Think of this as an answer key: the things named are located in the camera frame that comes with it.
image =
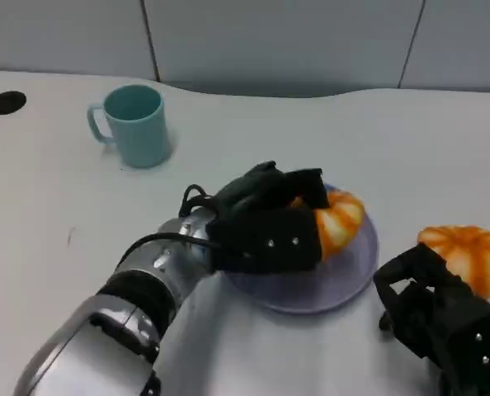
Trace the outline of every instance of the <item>plate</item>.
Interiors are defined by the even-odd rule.
[[[370,283],[378,256],[379,240],[366,214],[355,238],[314,271],[269,276],[225,275],[238,290],[262,306],[289,314],[315,314],[334,309],[357,296]]]

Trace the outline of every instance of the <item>light blue mug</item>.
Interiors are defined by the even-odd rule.
[[[98,129],[94,111],[106,114],[111,135]],[[128,85],[111,92],[103,105],[90,105],[87,121],[95,139],[115,144],[122,161],[131,167],[154,167],[165,161],[172,151],[161,94],[145,85]]]

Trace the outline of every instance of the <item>orange pumpkin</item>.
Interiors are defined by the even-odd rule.
[[[347,191],[328,191],[327,200],[329,208],[314,211],[323,260],[351,242],[365,216],[362,202]],[[297,198],[292,206],[302,204]]]
[[[490,231],[474,225],[427,227],[417,236],[446,260],[447,269],[477,295],[490,297]]]

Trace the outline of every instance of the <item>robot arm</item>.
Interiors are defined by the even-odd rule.
[[[106,284],[36,352],[15,396],[156,396],[168,326],[214,271],[312,270],[321,256],[313,209],[327,206],[319,169],[263,163],[211,197],[183,199],[179,218],[128,249]],[[307,205],[291,208],[299,197]]]
[[[391,285],[403,280],[397,293]],[[422,243],[384,264],[374,283],[386,309],[380,329],[441,369],[441,396],[490,396],[489,302]]]

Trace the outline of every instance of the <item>table surface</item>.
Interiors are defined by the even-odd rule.
[[[87,127],[87,106],[127,83],[164,96],[176,150],[161,167],[128,169]],[[215,192],[267,159],[321,167],[325,181],[365,202],[379,264],[430,224],[490,229],[490,94],[226,97],[131,78],[0,72],[6,90],[28,101],[0,116],[0,395],[123,251],[177,212],[190,183]],[[381,313],[373,287],[337,311],[291,316],[213,276],[163,342],[164,394],[433,394],[426,362],[379,336]]]

